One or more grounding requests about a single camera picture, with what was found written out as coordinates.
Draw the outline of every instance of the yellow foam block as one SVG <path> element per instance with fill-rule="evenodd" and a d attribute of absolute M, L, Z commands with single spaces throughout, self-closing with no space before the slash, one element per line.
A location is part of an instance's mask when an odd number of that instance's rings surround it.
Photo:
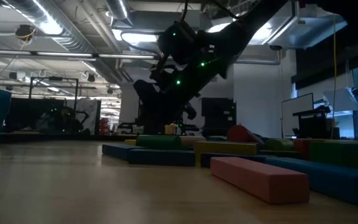
<path fill-rule="evenodd" d="M 201 153 L 205 152 L 256 155 L 257 151 L 258 150 L 256 144 L 208 141 L 200 141 L 194 143 L 194 153 L 196 156 L 197 163 L 200 163 Z"/>
<path fill-rule="evenodd" d="M 125 144 L 128 144 L 130 146 L 136 146 L 136 139 L 126 139 Z"/>

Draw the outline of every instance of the yellow cable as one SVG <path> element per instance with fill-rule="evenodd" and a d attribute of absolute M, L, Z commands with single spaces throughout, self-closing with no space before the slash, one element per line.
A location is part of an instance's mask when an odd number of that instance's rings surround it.
<path fill-rule="evenodd" d="M 35 29 L 31 32 L 31 34 L 27 34 L 27 35 L 24 35 L 24 36 L 18 36 L 16 35 L 16 37 L 18 38 L 26 38 L 26 37 L 30 37 L 31 35 L 33 35 L 35 33 Z"/>
<path fill-rule="evenodd" d="M 337 66 L 336 66 L 336 17 L 334 15 L 334 104 L 333 104 L 333 123 L 331 127 L 331 139 L 334 138 L 334 125 L 335 125 L 335 97 L 336 97 L 336 75 L 337 75 Z"/>

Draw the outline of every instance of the wooden floor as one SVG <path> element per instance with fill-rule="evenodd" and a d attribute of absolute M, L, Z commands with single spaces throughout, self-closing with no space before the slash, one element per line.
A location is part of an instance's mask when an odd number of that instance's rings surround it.
<path fill-rule="evenodd" d="M 358 207 L 311 193 L 268 205 L 208 169 L 130 166 L 101 142 L 0 145 L 0 223 L 358 223 Z"/>

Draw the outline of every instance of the whiteboard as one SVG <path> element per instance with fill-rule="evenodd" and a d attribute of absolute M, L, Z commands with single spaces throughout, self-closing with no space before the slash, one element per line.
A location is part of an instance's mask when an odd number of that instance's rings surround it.
<path fill-rule="evenodd" d="M 282 131 L 284 137 L 293 136 L 293 128 L 299 128 L 298 116 L 294 113 L 313 110 L 313 94 L 309 93 L 298 98 L 283 101 L 282 104 Z"/>

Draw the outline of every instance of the cable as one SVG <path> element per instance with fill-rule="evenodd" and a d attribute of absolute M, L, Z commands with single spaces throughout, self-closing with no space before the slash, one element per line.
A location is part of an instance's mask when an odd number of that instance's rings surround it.
<path fill-rule="evenodd" d="M 335 125 L 335 97 L 336 97 L 336 75 L 337 75 L 337 65 L 336 65 L 336 18 L 334 15 L 334 105 L 333 105 L 333 123 L 331 125 L 331 139 L 334 138 L 334 125 Z"/>
<path fill-rule="evenodd" d="M 210 0 L 213 4 L 215 4 L 218 8 L 222 9 L 226 13 L 229 14 L 229 16 L 233 19 L 241 19 L 243 16 L 236 16 L 234 15 L 230 10 L 228 10 L 226 7 L 224 7 L 221 3 L 219 3 L 217 0 Z"/>
<path fill-rule="evenodd" d="M 27 35 L 24 35 L 24 36 L 16 35 L 16 37 L 17 37 L 17 38 L 20 38 L 20 39 L 26 38 L 25 41 L 27 41 L 27 39 L 28 39 L 31 35 L 33 35 L 33 34 L 35 33 L 35 31 L 36 31 L 36 29 L 34 29 L 30 34 L 27 34 Z"/>
<path fill-rule="evenodd" d="M 25 41 L 27 41 L 27 40 L 29 39 L 30 35 L 27 35 L 27 37 L 25 38 Z M 11 61 L 4 67 L 4 69 L 0 72 L 0 75 L 1 75 L 3 72 L 5 72 L 5 70 L 8 68 L 8 66 L 9 66 L 15 59 L 17 59 L 17 58 L 18 58 L 18 55 L 16 55 L 16 57 L 12 58 L 12 60 L 11 60 Z"/>
<path fill-rule="evenodd" d="M 186 0 L 185 1 L 185 8 L 183 10 L 183 14 L 181 15 L 180 22 L 183 22 L 185 20 L 188 6 L 189 6 L 189 0 Z"/>
<path fill-rule="evenodd" d="M 160 55 L 159 52 L 157 52 L 156 50 L 152 50 L 152 49 L 146 49 L 146 48 L 143 48 L 143 47 L 138 47 L 138 46 L 135 46 L 133 44 L 130 44 L 128 41 L 126 41 L 122 35 L 124 34 L 147 34 L 147 35 L 160 35 L 161 32 L 141 32 L 141 31 L 122 31 L 120 36 L 121 36 L 121 39 L 122 41 L 124 41 L 126 44 L 128 44 L 130 47 L 132 47 L 133 49 L 136 49 L 136 50 L 141 50 L 141 51 L 146 51 L 146 52 L 150 52 L 150 53 L 153 53 L 153 54 L 156 54 L 156 55 Z"/>

